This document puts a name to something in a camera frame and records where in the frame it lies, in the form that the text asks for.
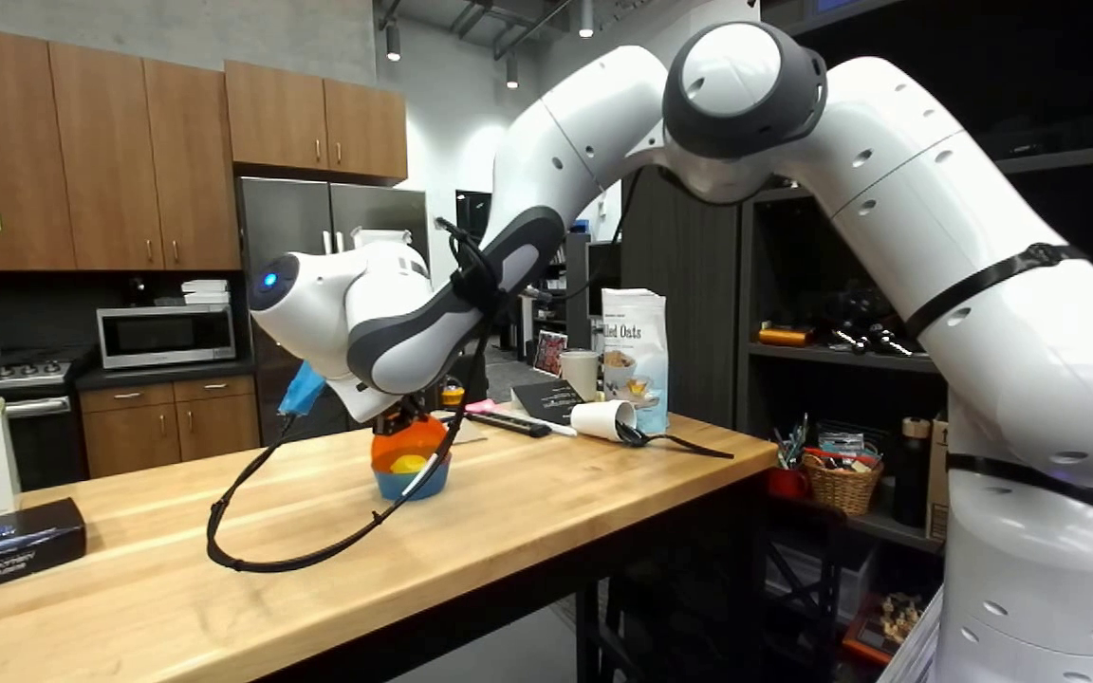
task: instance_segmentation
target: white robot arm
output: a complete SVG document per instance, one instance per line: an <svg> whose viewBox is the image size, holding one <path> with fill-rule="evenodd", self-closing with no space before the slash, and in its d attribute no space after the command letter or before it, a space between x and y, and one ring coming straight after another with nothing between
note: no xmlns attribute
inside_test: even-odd
<svg viewBox="0 0 1093 683"><path fill-rule="evenodd" d="M936 679L1093 679L1093 267L889 59L823 59L761 23L700 31L662 68L616 49L523 116L497 155L483 251L428 292L407 255L290 255L255 319L357 421L426 391L635 167L704 200L789 173L927 344L952 399Z"/></svg>

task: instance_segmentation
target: wooden cabinet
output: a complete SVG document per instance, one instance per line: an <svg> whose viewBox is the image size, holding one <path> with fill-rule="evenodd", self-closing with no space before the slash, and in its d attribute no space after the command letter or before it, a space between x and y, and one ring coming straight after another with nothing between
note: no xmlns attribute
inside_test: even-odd
<svg viewBox="0 0 1093 683"><path fill-rule="evenodd" d="M141 57L49 44L78 269L159 269Z"/></svg>
<svg viewBox="0 0 1093 683"><path fill-rule="evenodd" d="M173 382L173 403L182 458L203 458L259 444L250 374Z"/></svg>
<svg viewBox="0 0 1093 683"><path fill-rule="evenodd" d="M117 386L78 394L87 473L106 479L177 463L172 386Z"/></svg>
<svg viewBox="0 0 1093 683"><path fill-rule="evenodd" d="M227 64L227 107L242 167L407 179L407 107L393 92Z"/></svg>
<svg viewBox="0 0 1093 683"><path fill-rule="evenodd" d="M0 35L0 269L73 269L49 49Z"/></svg>
<svg viewBox="0 0 1093 683"><path fill-rule="evenodd" d="M166 269L239 269L227 92L221 73L145 59L145 95Z"/></svg>
<svg viewBox="0 0 1093 683"><path fill-rule="evenodd" d="M321 79L227 59L232 152L255 167L325 167Z"/></svg>
<svg viewBox="0 0 1093 683"><path fill-rule="evenodd" d="M84 391L89 479L259 444L250 374Z"/></svg>
<svg viewBox="0 0 1093 683"><path fill-rule="evenodd" d="M330 167L364 179L407 179L407 107L393 92L325 82Z"/></svg>

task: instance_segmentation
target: wall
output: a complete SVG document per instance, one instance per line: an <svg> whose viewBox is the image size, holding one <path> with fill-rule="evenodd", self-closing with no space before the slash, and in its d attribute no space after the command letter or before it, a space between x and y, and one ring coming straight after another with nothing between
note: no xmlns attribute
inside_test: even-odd
<svg viewBox="0 0 1093 683"><path fill-rule="evenodd" d="M0 0L0 31L156 59L370 82L370 0Z"/></svg>
<svg viewBox="0 0 1093 683"><path fill-rule="evenodd" d="M536 73L518 73L518 92L503 88L492 57L432 31L397 17L400 59L380 59L380 82L407 98L409 179L407 188L426 195L428 214L428 267L432 286L456 269L446 233L432 229L437 216L456 224L456 188L492 188L492 159L509 121L536 98Z"/></svg>

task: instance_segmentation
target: overhead cabinet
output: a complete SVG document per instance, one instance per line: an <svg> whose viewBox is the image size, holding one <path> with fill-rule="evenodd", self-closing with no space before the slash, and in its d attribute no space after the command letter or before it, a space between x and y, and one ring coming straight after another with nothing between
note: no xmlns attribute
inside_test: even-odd
<svg viewBox="0 0 1093 683"><path fill-rule="evenodd" d="M407 107L393 92L261 64L227 64L239 167L407 179Z"/></svg>
<svg viewBox="0 0 1093 683"><path fill-rule="evenodd" d="M145 59L159 169L163 267L239 269L225 77Z"/></svg>
<svg viewBox="0 0 1093 683"><path fill-rule="evenodd" d="M159 269L159 188L141 57L49 44L78 269Z"/></svg>
<svg viewBox="0 0 1093 683"><path fill-rule="evenodd" d="M239 269L221 77L53 44L78 269Z"/></svg>
<svg viewBox="0 0 1093 683"><path fill-rule="evenodd" d="M239 269L225 77L0 35L0 269Z"/></svg>
<svg viewBox="0 0 1093 683"><path fill-rule="evenodd" d="M49 44L0 35L0 269L73 269Z"/></svg>

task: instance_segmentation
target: refrigerator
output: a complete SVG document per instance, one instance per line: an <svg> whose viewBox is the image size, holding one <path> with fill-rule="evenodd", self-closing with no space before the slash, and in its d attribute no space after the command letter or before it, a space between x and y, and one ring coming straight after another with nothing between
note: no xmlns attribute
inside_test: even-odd
<svg viewBox="0 0 1093 683"><path fill-rule="evenodd" d="M250 277L265 273L265 267L284 251L325 255L364 240L407 240L428 263L426 195L418 188L239 173L239 214L246 296ZM277 406L299 362L277 348L250 324L250 315L246 337L255 362L259 430L269 444L280 434ZM345 406L321 391L314 415L299 417L290 437L317 437L347 425Z"/></svg>

